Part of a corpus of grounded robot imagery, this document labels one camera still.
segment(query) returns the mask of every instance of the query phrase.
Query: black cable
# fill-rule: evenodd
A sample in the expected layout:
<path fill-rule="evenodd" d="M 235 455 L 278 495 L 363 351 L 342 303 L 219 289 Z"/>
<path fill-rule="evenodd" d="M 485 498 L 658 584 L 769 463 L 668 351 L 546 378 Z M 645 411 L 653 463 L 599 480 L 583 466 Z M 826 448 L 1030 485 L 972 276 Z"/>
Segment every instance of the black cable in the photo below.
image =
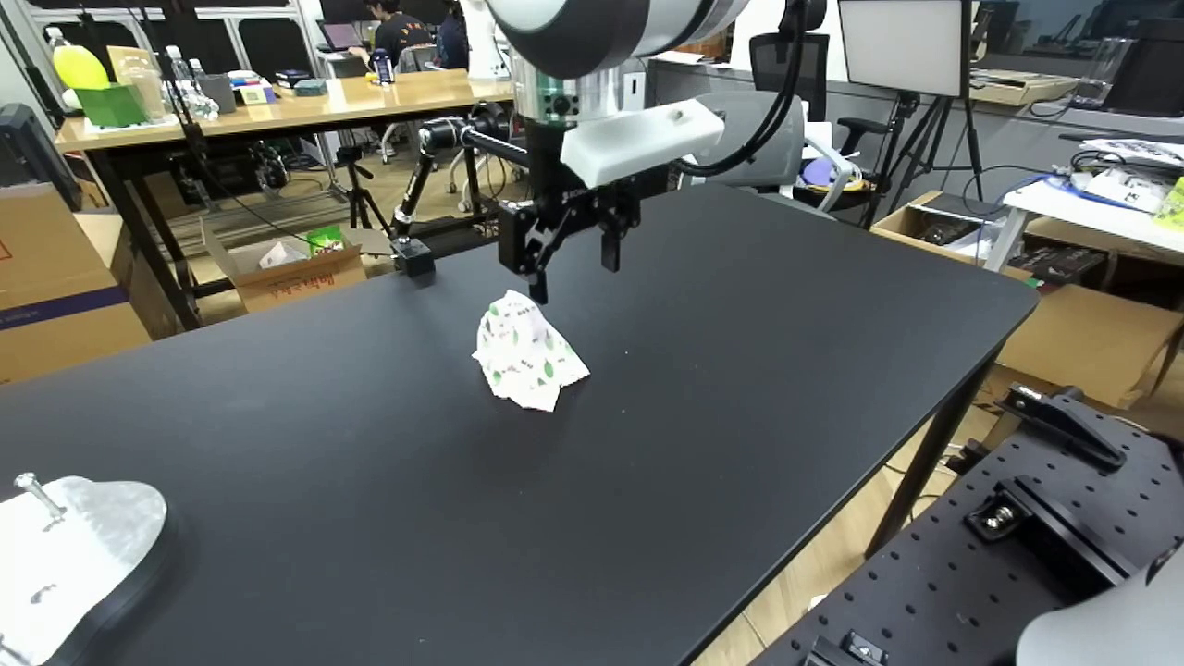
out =
<path fill-rule="evenodd" d="M 1033 167 L 1023 167 L 1023 161 L 995 161 L 983 175 L 995 175 L 995 168 L 1017 168 L 1017 175 L 1050 176 L 1050 168 L 1033 168 Z"/>
<path fill-rule="evenodd" d="M 726 157 L 718 161 L 678 161 L 682 175 L 694 175 L 694 176 L 715 176 L 715 175 L 726 175 L 726 168 L 736 168 L 740 161 L 752 161 L 758 149 L 766 149 L 773 141 L 773 131 L 780 130 L 786 114 L 792 109 L 792 96 L 800 87 L 800 75 L 803 75 L 803 51 L 808 51 L 808 0 L 792 0 L 792 55 L 787 55 L 787 71 L 786 71 L 786 80 L 779 87 L 779 98 L 769 106 L 769 114 L 764 117 L 764 125 Z"/>

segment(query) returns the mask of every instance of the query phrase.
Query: white wall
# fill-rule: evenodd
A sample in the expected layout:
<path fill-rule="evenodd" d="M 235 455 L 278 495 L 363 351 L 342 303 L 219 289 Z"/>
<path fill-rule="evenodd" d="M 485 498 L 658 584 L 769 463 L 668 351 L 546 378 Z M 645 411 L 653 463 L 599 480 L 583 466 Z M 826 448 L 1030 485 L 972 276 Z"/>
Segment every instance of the white wall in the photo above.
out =
<path fill-rule="evenodd" d="M 773 34 L 779 20 L 786 13 L 786 0 L 752 0 L 740 18 L 736 18 L 736 34 L 733 34 L 733 67 L 736 71 L 752 71 L 749 57 L 749 39 L 758 34 Z M 829 34 L 829 80 L 849 80 L 849 57 L 844 57 L 844 29 L 842 29 L 842 6 L 837 0 L 829 0 L 826 20 L 817 34 Z"/>

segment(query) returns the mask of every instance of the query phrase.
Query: cable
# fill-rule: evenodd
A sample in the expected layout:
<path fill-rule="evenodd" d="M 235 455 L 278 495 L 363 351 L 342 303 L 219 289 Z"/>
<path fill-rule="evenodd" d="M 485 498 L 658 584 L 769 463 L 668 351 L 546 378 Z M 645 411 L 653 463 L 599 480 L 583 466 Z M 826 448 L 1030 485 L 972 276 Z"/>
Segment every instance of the cable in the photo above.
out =
<path fill-rule="evenodd" d="M 808 51 L 808 0 L 792 0 L 792 55 L 787 55 L 787 71 L 786 71 L 786 80 L 780 80 L 780 91 L 769 106 L 769 114 L 764 117 L 764 125 L 726 157 L 718 161 L 678 161 L 682 175 L 694 175 L 694 176 L 715 176 L 715 175 L 726 175 L 726 168 L 736 168 L 740 161 L 752 161 L 758 149 L 769 145 L 769 138 L 780 130 L 786 114 L 792 109 L 792 98 L 795 98 L 795 87 L 800 87 L 800 75 L 803 75 L 803 51 Z"/>

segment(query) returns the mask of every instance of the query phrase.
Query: white cloth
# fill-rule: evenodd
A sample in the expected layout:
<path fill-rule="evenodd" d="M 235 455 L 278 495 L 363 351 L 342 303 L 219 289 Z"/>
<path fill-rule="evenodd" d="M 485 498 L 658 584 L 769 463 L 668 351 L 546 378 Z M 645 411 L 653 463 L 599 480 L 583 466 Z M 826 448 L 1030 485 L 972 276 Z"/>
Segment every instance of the white cloth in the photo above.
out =
<path fill-rule="evenodd" d="M 567 335 L 516 289 L 485 308 L 475 360 L 490 392 L 526 411 L 555 411 L 559 392 L 589 378 Z"/>

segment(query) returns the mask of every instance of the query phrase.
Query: black table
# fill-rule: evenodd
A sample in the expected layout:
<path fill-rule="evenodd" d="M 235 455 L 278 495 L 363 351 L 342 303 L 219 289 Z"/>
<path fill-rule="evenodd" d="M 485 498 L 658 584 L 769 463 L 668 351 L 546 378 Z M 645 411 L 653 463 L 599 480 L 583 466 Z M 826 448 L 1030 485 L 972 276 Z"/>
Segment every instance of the black table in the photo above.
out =
<path fill-rule="evenodd" d="M 559 414 L 470 360 L 494 251 L 0 392 L 0 469 L 172 495 L 111 663 L 689 657 L 1035 299 L 726 187 L 653 199 L 623 272 L 595 247 L 552 271 L 591 366 Z"/>

